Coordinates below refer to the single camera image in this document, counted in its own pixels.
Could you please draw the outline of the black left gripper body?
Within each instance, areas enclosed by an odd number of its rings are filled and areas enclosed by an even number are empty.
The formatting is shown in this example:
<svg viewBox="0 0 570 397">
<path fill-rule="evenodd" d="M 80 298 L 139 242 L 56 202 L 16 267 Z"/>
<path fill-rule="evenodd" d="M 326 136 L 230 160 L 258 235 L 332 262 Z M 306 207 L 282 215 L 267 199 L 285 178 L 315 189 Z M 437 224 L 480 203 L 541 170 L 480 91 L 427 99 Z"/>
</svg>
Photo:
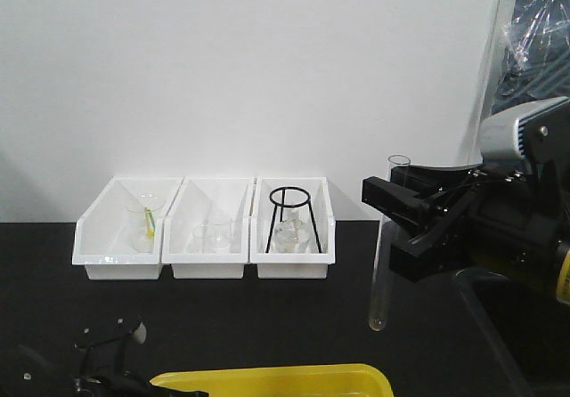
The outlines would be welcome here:
<svg viewBox="0 0 570 397">
<path fill-rule="evenodd" d="M 129 347 L 142 345 L 147 328 L 140 316 L 122 317 L 106 329 L 84 328 L 74 343 L 76 371 L 48 360 L 23 344 L 1 352 L 3 396 L 207 396 L 204 390 L 154 385 L 129 369 Z"/>
</svg>

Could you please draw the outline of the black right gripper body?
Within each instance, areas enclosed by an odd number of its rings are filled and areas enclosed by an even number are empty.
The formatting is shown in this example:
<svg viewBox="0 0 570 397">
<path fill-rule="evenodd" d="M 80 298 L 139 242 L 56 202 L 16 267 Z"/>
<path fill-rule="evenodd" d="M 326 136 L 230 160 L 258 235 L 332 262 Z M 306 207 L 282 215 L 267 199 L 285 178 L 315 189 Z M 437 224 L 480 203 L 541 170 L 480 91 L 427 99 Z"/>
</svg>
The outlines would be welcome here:
<svg viewBox="0 0 570 397">
<path fill-rule="evenodd" d="M 403 228 L 398 237 L 429 230 L 463 196 L 476 196 L 466 217 L 471 266 L 568 301 L 569 191 L 552 164 L 530 175 L 502 166 L 407 166 L 395 172 L 394 182 L 429 204 L 420 223 L 398 223 Z"/>
</svg>

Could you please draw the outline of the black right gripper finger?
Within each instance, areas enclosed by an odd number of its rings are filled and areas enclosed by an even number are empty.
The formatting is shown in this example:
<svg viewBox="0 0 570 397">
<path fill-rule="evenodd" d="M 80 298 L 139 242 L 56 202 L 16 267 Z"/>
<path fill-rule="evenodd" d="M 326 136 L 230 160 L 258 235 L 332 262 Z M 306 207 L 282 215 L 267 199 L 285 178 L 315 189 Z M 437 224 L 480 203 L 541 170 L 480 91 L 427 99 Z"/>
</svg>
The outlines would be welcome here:
<svg viewBox="0 0 570 397">
<path fill-rule="evenodd" d="M 433 227 L 409 237 L 397 237 L 391 244 L 389 268 L 411 281 L 473 264 L 465 248 L 466 217 L 476 196 L 463 196 Z"/>
<path fill-rule="evenodd" d="M 429 212 L 417 191 L 376 176 L 362 181 L 362 202 L 396 223 L 420 223 Z"/>
</svg>

